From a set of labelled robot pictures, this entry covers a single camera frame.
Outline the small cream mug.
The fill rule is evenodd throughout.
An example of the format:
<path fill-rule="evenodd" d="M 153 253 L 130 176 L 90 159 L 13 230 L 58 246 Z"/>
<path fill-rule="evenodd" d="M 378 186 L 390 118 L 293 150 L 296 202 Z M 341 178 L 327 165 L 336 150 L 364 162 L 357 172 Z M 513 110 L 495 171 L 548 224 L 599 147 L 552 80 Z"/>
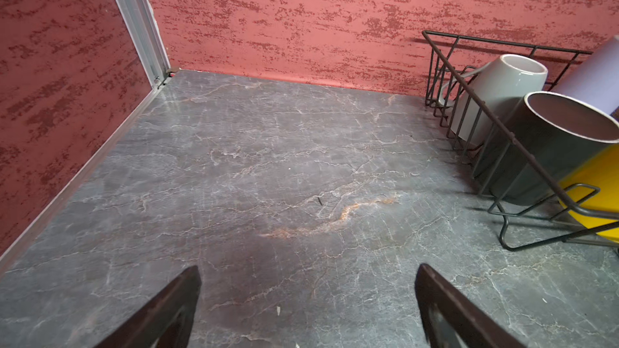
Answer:
<path fill-rule="evenodd" d="M 476 73 L 469 86 L 493 114 L 505 119 L 526 94 L 543 89 L 548 69 L 526 56 L 504 54 Z M 451 131 L 474 148 L 483 143 L 492 125 L 488 115 L 464 91 L 454 111 Z"/>

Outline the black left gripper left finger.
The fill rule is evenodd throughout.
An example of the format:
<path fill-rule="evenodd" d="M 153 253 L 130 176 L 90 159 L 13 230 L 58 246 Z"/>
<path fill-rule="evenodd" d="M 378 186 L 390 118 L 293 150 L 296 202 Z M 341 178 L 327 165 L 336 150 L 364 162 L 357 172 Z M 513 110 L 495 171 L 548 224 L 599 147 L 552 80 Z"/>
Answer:
<path fill-rule="evenodd" d="M 187 347 L 200 292 L 198 267 L 188 267 L 98 346 Z"/>

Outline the black mug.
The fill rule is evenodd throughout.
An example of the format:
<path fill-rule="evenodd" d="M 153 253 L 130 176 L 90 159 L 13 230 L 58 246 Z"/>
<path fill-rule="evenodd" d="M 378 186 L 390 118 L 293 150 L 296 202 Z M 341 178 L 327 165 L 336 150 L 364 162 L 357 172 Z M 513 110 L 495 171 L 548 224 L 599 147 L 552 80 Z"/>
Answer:
<path fill-rule="evenodd" d="M 618 143 L 615 119 L 559 93 L 528 93 L 504 125 L 557 181 Z M 473 175 L 486 185 L 484 194 L 518 206 L 531 206 L 551 194 L 548 183 L 501 132 L 489 141 Z"/>

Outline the yellow mug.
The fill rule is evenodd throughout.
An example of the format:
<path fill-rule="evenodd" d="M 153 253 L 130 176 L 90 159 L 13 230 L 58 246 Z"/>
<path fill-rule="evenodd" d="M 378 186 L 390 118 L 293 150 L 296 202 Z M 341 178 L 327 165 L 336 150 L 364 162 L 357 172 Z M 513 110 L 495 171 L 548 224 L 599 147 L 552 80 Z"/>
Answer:
<path fill-rule="evenodd" d="M 618 145 L 605 149 L 570 176 L 559 182 L 562 188 L 583 184 L 569 191 L 573 201 L 579 201 L 593 190 L 584 187 L 591 185 L 600 189 L 599 193 L 581 204 L 585 209 L 603 210 L 618 213 Z"/>

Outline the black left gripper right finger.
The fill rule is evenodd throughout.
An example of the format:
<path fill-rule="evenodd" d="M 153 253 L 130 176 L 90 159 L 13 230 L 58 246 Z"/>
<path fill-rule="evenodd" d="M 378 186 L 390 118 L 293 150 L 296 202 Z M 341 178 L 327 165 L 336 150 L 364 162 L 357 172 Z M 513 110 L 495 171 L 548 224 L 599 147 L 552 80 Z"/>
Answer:
<path fill-rule="evenodd" d="M 429 264 L 414 282 L 422 326 L 431 347 L 522 347 Z"/>

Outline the lilac plastic cup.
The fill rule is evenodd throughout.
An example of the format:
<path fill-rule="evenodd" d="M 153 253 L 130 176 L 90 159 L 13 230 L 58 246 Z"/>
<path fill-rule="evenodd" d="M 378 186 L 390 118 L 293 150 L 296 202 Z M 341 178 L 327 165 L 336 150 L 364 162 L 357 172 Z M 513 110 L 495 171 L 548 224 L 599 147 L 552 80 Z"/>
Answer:
<path fill-rule="evenodd" d="M 618 35 L 614 35 L 561 79 L 553 92 L 612 114 L 618 108 L 618 68 Z"/>

